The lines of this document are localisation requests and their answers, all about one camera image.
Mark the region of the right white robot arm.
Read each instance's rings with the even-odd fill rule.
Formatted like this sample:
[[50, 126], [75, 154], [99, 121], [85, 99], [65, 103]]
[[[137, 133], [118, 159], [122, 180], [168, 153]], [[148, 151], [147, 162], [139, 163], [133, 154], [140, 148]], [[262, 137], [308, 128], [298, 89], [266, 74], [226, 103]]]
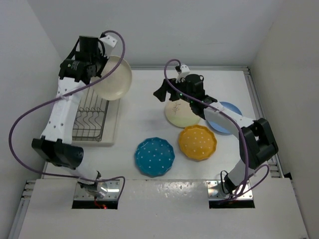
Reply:
[[239, 140], [240, 160], [224, 178], [225, 193], [236, 190], [257, 168], [278, 153], [269, 122], [264, 118], [250, 119], [225, 108], [206, 94], [202, 75], [182, 73], [176, 78], [164, 79], [153, 95], [164, 102], [167, 94], [172, 102], [188, 102], [195, 115], [217, 123]]

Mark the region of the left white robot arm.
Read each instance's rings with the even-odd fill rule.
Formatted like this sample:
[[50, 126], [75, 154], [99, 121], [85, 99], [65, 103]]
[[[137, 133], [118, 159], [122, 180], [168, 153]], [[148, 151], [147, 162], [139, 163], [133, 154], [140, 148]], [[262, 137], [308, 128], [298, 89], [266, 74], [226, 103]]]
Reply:
[[84, 150], [72, 145], [72, 131], [83, 96], [82, 87], [100, 77], [117, 40], [110, 35], [80, 36], [71, 53], [61, 63], [57, 96], [49, 121], [31, 147], [47, 162], [78, 177], [78, 184], [94, 198], [101, 197], [99, 171], [84, 161]]

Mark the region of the plain cream plate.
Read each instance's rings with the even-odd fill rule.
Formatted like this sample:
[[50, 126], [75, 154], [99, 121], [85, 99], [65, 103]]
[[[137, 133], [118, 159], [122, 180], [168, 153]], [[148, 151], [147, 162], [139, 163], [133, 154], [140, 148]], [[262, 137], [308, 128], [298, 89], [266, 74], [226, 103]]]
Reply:
[[128, 62], [123, 59], [118, 68], [106, 79], [95, 84], [95, 93], [108, 101], [123, 97], [130, 89], [132, 83], [132, 70]]

